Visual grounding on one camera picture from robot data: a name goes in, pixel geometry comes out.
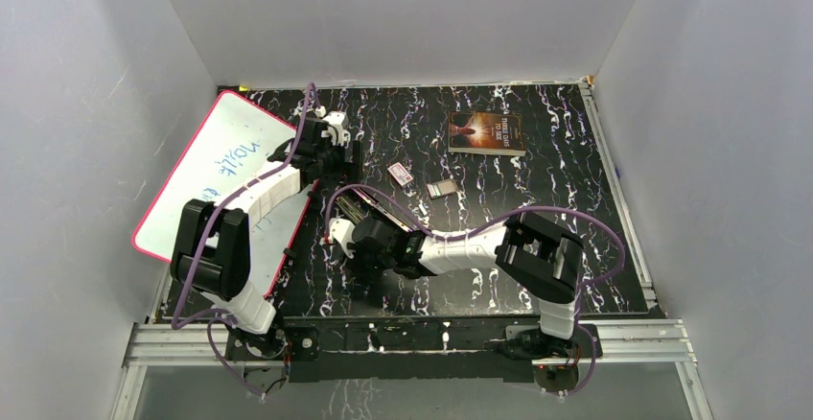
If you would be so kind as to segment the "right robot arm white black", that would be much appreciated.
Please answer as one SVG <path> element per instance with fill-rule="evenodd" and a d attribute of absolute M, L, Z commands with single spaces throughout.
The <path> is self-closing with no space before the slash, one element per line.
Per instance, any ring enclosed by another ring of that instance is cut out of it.
<path fill-rule="evenodd" d="M 578 342 L 575 305 L 583 243 L 537 214 L 513 215 L 480 232 L 429 235 L 377 216 L 358 223 L 335 218 L 327 238 L 341 247 L 359 275 L 368 278 L 386 270 L 417 279 L 498 268 L 537 298 L 540 343 L 549 355 L 563 357 Z"/>

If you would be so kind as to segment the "white stapler black handle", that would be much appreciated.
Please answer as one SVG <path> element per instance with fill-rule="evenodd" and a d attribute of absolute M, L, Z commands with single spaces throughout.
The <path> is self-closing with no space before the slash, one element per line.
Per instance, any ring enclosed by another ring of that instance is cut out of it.
<path fill-rule="evenodd" d="M 353 224 L 360 223 L 367 216 L 367 211 L 362 205 L 354 198 L 346 195 L 338 196 L 335 199 L 335 206 L 337 207 L 338 215 Z"/>

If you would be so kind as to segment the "cardboard staple tray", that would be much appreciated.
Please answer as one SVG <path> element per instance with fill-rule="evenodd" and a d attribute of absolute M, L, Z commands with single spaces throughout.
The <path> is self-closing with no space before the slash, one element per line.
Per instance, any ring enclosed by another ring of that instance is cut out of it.
<path fill-rule="evenodd" d="M 453 179 L 444 179 L 427 184 L 430 198 L 443 198 L 459 191 L 459 186 Z"/>

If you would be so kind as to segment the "small red staple box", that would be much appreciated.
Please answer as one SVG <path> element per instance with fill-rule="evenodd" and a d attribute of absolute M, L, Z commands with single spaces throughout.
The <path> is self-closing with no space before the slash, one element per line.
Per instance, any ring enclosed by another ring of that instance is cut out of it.
<path fill-rule="evenodd" d="M 414 180 L 412 174 L 400 163 L 394 163 L 387 168 L 389 174 L 395 179 L 399 186 L 405 187 Z"/>

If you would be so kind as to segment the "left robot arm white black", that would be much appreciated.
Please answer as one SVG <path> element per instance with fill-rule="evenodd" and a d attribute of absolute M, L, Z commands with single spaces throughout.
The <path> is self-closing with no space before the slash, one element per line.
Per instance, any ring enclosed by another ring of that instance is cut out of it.
<path fill-rule="evenodd" d="M 170 264 L 182 283 L 173 314 L 176 329 L 191 291 L 213 304 L 212 313 L 249 333 L 249 346 L 264 359 L 285 350 L 285 331 L 273 324 L 276 311 L 249 279 L 251 230 L 263 217 L 309 185 L 327 177 L 354 181 L 361 170 L 360 141 L 345 113 L 305 115 L 293 138 L 280 144 L 258 172 L 220 201 L 191 199 L 181 211 Z"/>

